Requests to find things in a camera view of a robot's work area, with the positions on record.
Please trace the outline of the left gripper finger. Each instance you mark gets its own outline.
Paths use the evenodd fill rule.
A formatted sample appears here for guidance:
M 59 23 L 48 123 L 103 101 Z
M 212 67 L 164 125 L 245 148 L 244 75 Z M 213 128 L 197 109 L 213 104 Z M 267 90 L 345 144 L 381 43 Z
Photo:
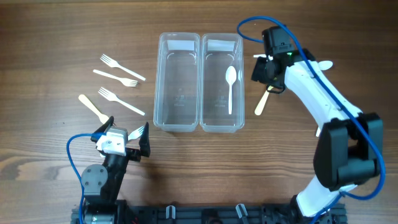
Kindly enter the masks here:
M 143 132 L 139 140 L 139 146 L 141 150 L 141 156 L 150 156 L 150 142 L 149 142 L 149 123 L 146 122 Z
M 106 133 L 107 130 L 113 125 L 114 125 L 114 116 L 110 116 L 109 119 L 101 127 L 99 127 L 91 136 L 94 137 L 101 133 Z

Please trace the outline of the white spoon top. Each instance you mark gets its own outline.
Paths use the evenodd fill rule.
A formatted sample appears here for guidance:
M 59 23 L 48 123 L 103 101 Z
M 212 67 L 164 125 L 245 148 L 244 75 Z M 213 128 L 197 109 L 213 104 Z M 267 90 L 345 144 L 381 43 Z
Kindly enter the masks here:
M 253 55 L 253 57 L 254 58 L 259 58 L 259 57 L 268 58 L 266 54 L 256 54 L 256 55 Z

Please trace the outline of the white spoon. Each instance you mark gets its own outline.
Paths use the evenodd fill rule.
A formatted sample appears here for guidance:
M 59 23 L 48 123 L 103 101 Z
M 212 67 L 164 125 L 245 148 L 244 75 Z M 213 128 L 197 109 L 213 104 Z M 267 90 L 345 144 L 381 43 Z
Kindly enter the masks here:
M 256 54 L 256 55 L 253 55 L 253 57 L 254 58 L 259 58 L 259 57 L 268 58 L 266 54 Z
M 228 93 L 228 114 L 232 114 L 233 110 L 233 100 L 232 100 L 232 94 L 233 94 L 233 84 L 235 83 L 237 78 L 237 73 L 236 69 L 233 66 L 229 66 L 226 71 L 226 81 L 229 86 L 229 93 Z
M 317 131 L 316 131 L 316 133 L 315 133 L 315 136 L 318 138 L 319 135 L 320 135 L 320 133 L 321 133 L 321 129 L 320 129 L 320 127 L 318 127 L 318 128 L 317 128 Z
M 333 66 L 333 62 L 330 60 L 324 60 L 324 61 L 318 62 L 318 67 L 322 71 L 329 70 L 332 66 Z

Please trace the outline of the cream yellow spoon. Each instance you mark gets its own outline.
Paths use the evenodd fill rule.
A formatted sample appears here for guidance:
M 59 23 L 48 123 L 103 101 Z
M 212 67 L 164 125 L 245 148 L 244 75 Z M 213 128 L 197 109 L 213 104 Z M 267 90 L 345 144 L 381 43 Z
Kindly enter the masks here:
M 261 97 L 259 103 L 256 106 L 256 109 L 254 110 L 254 114 L 259 116 L 262 114 L 264 107 L 266 105 L 266 101 L 269 97 L 270 91 L 273 89 L 273 86 L 267 87 L 266 91 L 264 92 L 263 96 Z

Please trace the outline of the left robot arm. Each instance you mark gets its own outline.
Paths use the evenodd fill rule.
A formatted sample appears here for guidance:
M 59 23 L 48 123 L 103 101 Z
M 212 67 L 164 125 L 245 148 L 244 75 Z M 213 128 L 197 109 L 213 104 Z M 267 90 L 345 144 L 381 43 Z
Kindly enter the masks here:
M 128 133 L 110 117 L 90 135 L 104 158 L 88 166 L 80 177 L 82 199 L 74 223 L 139 223 L 138 216 L 118 195 L 127 165 L 150 156 L 149 123 Z

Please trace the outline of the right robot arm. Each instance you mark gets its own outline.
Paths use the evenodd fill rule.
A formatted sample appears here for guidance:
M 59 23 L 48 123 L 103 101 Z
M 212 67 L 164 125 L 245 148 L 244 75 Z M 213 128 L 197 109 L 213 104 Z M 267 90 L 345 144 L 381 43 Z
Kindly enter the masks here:
M 258 57 L 252 80 L 273 86 L 272 93 L 294 92 L 318 124 L 313 158 L 315 176 L 290 203 L 295 223 L 317 220 L 338 197 L 381 174 L 383 123 L 376 113 L 364 114 L 324 76 L 320 63 L 307 50 L 294 49 L 281 27 L 262 31 L 265 57 Z M 373 151 L 366 138 L 377 146 Z

